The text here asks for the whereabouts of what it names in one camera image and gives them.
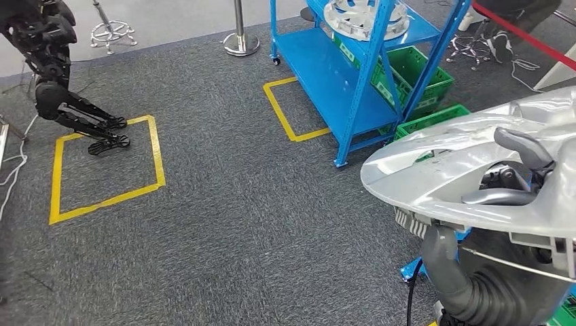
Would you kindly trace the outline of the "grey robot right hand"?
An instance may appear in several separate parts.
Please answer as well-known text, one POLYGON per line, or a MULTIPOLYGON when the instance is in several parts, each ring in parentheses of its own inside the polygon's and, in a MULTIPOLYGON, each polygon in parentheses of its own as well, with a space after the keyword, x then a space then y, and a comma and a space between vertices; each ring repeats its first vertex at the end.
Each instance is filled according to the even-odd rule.
POLYGON ((527 134, 497 128, 498 145, 532 172, 529 190, 490 188, 448 203, 465 224, 464 242, 439 221, 428 228, 422 259, 446 312, 468 325, 546 322, 575 282, 575 157, 568 139, 557 158, 527 134))

